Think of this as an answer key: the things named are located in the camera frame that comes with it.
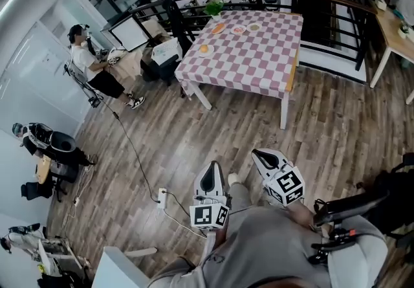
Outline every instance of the white t-shirt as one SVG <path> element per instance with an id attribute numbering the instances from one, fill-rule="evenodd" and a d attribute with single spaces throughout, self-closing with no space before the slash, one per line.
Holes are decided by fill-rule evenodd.
<path id="1" fill-rule="evenodd" d="M 72 46 L 72 61 L 87 77 L 88 81 L 91 81 L 100 71 L 92 71 L 89 67 L 98 62 L 87 49 L 79 46 Z"/>

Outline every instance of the power strip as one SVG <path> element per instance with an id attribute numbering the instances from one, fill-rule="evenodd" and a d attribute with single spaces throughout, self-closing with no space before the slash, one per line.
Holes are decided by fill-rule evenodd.
<path id="1" fill-rule="evenodd" d="M 167 190 L 165 188 L 160 188 L 158 191 L 158 205 L 157 207 L 165 210 L 167 206 Z"/>

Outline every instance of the wooden floor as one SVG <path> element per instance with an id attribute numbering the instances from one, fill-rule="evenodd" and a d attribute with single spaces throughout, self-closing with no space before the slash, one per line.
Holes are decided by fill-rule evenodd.
<path id="1" fill-rule="evenodd" d="M 257 201 L 261 178 L 250 156 L 253 148 L 279 149 L 299 167 L 310 207 L 316 198 L 328 201 L 355 194 L 358 181 L 371 181 L 414 150 L 414 105 L 404 103 L 414 89 L 414 70 L 401 71 L 394 58 L 373 90 L 300 67 L 286 130 L 279 128 L 280 101 L 275 98 L 206 85 L 202 90 L 213 105 L 207 111 L 197 98 L 180 98 L 177 83 L 167 89 L 162 83 L 139 80 L 135 88 L 147 96 L 142 107 L 132 111 L 114 102 L 111 107 L 121 113 L 153 193 L 157 196 L 158 188 L 166 187 L 185 207 L 191 204 L 195 176 L 212 160 L 220 162 L 225 175 L 238 172 Z M 53 202 L 50 233 L 67 236 L 75 252 L 89 258 L 94 268 L 108 245 L 121 250 L 158 248 L 159 253 L 136 261 L 148 276 L 178 255 L 197 262 L 201 239 L 158 212 L 131 145 L 104 106 L 85 124 L 79 146 L 97 154 L 99 165 L 76 215 L 75 208 L 71 210 L 75 218 L 69 217 L 66 225 L 77 184 L 67 187 L 70 194 L 62 204 Z M 167 213 L 189 224 L 172 197 Z M 403 287 L 412 267 L 401 265 L 402 253 L 394 250 L 392 240 L 389 247 L 381 287 Z"/>

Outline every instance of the person wearing gray shirt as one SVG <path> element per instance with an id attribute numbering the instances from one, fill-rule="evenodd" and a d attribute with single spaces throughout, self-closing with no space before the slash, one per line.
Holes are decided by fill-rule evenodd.
<path id="1" fill-rule="evenodd" d="M 353 282 L 358 282 L 358 273 L 353 269 L 348 271 L 350 275 L 346 272 L 352 261 L 341 263 L 333 273 L 327 265 L 308 262 L 316 253 L 311 245 L 322 241 L 313 228 L 309 209 L 300 202 L 287 208 L 252 206 L 238 176 L 230 174 L 228 180 L 232 209 L 227 229 L 217 233 L 211 254 L 198 267 L 178 258 L 152 279 L 149 288 L 330 288 L 342 287 L 345 282 L 356 287 Z M 345 219 L 342 226 L 374 236 L 375 246 L 361 248 L 369 258 L 369 268 L 359 266 L 370 283 L 366 288 L 371 287 L 386 257 L 384 238 L 360 216 Z"/>

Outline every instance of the checkered tablecloth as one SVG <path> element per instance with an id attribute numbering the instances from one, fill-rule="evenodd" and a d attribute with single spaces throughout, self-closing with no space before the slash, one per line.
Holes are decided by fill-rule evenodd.
<path id="1" fill-rule="evenodd" d="M 303 18 L 265 11 L 229 11 L 220 22 L 210 20 L 175 71 L 187 95 L 188 81 L 221 85 L 283 98 L 296 51 L 300 45 Z M 258 32 L 233 35 L 235 25 L 261 23 Z M 225 23 L 217 35 L 212 30 Z M 202 58 L 200 46 L 213 45 L 214 53 Z"/>

